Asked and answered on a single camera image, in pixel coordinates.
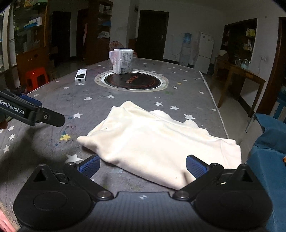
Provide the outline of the person's left hand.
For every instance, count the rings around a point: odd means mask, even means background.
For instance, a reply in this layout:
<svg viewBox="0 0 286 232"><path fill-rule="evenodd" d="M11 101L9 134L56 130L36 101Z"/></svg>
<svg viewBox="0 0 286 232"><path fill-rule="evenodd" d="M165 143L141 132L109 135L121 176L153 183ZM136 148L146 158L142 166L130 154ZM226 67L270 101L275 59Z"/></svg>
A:
<svg viewBox="0 0 286 232"><path fill-rule="evenodd" d="M7 123L6 119L3 119L3 120L0 122L0 128L6 130L6 129L7 129L7 126L8 126L8 123Z"/></svg>

